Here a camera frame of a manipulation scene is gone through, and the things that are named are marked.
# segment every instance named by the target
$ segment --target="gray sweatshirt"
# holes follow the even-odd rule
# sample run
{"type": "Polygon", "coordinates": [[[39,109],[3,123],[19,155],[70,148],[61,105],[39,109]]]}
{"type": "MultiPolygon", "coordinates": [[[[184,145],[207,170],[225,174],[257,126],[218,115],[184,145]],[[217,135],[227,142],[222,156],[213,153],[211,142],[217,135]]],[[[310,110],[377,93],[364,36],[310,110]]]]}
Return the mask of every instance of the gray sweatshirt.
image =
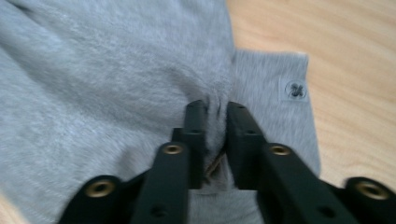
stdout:
{"type": "MultiPolygon", "coordinates": [[[[220,0],[0,0],[0,190],[54,223],[92,177],[149,169],[195,100],[208,107],[205,167],[235,101],[318,174],[306,67],[302,53],[236,49],[220,0]]],[[[190,191],[189,223],[262,223],[226,161],[210,178],[190,191]]]]}

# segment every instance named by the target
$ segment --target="gray fabric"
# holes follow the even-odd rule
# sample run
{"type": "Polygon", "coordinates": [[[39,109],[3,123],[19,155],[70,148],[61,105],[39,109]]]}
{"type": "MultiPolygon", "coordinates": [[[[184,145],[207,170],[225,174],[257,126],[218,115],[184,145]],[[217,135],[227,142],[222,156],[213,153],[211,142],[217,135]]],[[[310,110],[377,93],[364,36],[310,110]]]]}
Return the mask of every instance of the gray fabric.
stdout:
{"type": "MultiPolygon", "coordinates": [[[[32,223],[54,223],[88,179],[147,170],[198,99],[205,166],[235,100],[318,172],[309,102],[276,89],[305,71],[304,55],[235,51],[223,1],[0,0],[0,189],[32,223]]],[[[190,223],[261,222],[225,161],[211,178],[191,191],[190,223]]]]}

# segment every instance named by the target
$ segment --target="black plastic part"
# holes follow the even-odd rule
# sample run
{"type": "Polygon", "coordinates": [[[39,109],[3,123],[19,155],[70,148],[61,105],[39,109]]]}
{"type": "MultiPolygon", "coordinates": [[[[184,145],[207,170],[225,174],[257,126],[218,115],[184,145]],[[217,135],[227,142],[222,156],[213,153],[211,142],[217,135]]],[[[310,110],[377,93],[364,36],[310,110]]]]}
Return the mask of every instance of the black plastic part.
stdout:
{"type": "Polygon", "coordinates": [[[261,170],[258,201],[265,223],[358,223],[291,148],[264,145],[261,170]]]}
{"type": "Polygon", "coordinates": [[[117,214],[113,223],[128,223],[131,220],[136,209],[137,197],[140,194],[148,173],[149,170],[126,183],[122,183],[121,194],[117,204],[117,214]]]}
{"type": "Polygon", "coordinates": [[[191,151],[190,189],[200,189],[204,181],[204,157],[206,155],[206,108],[203,101],[194,101],[187,105],[181,139],[191,151]]]}
{"type": "Polygon", "coordinates": [[[162,145],[137,199],[131,224],[187,222],[189,148],[179,142],[162,145]],[[169,146],[182,148],[166,153],[169,146]]]}
{"type": "Polygon", "coordinates": [[[172,132],[171,142],[182,142],[183,141],[183,129],[175,128],[172,132]]]}
{"type": "Polygon", "coordinates": [[[88,181],[64,210],[59,223],[114,223],[120,196],[120,180],[112,175],[100,175],[88,181]],[[109,181],[114,189],[106,197],[90,197],[87,189],[98,181],[109,181]]]}
{"type": "Polygon", "coordinates": [[[257,189],[259,157],[266,141],[262,130],[243,105],[228,103],[226,134],[225,148],[235,185],[239,189],[257,189]]]}
{"type": "Polygon", "coordinates": [[[396,223],[395,193],[373,179],[349,178],[336,195],[362,224],[396,223]]]}

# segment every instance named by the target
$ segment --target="wooden surface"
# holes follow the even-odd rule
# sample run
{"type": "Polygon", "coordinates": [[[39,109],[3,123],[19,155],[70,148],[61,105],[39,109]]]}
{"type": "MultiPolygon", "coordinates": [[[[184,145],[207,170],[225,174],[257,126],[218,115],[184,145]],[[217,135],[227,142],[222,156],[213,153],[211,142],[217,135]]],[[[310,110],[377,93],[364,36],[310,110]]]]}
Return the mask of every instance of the wooden surface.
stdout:
{"type": "MultiPolygon", "coordinates": [[[[396,2],[228,0],[235,45],[309,54],[321,177],[396,190],[396,2]]],[[[22,223],[0,198],[0,223],[22,223]]]]}

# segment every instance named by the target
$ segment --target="brass insert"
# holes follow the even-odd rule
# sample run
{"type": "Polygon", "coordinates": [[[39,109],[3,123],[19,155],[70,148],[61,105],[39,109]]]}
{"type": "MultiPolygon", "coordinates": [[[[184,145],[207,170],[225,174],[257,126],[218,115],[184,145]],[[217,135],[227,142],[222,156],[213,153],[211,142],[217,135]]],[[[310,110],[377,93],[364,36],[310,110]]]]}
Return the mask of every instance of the brass insert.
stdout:
{"type": "Polygon", "coordinates": [[[389,197],[384,189],[368,181],[361,181],[356,185],[356,189],[364,196],[376,200],[386,200],[389,197]]]}
{"type": "Polygon", "coordinates": [[[163,152],[166,154],[178,154],[183,151],[182,147],[179,146],[167,146],[163,149],[163,152]]]}
{"type": "Polygon", "coordinates": [[[91,198],[101,198],[110,194],[114,190],[114,184],[109,180],[99,180],[89,185],[85,194],[91,198]]]}
{"type": "Polygon", "coordinates": [[[278,156],[286,156],[290,154],[290,150],[285,147],[271,147],[271,151],[278,156]]]}

